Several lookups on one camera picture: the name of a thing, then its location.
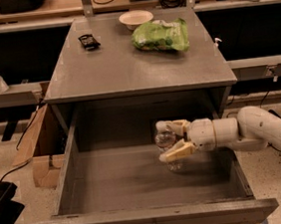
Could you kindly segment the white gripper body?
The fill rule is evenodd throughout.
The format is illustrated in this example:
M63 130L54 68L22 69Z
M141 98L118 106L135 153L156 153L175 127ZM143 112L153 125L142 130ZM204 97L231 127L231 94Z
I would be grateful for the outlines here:
M193 121L187 134L198 151L210 151L216 146L213 122L209 118L199 118Z

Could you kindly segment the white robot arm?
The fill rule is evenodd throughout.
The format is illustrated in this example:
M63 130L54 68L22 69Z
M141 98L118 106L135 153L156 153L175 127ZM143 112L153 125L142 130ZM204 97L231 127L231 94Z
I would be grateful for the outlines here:
M271 143L281 150L281 118L259 107L245 106L236 117L160 120L155 125L159 161L165 163L219 147L247 152Z

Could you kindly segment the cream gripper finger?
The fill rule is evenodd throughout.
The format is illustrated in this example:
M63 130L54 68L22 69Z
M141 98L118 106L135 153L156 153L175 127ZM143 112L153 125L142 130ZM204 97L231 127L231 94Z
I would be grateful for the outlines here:
M188 120L180 119L180 120L160 120L156 124L156 130L158 132L161 131L172 131L174 134L181 136L185 135L190 123Z
M173 147L159 156L159 161L171 163L172 161L181 160L190 156L196 150L194 143L186 142L184 139L178 141Z

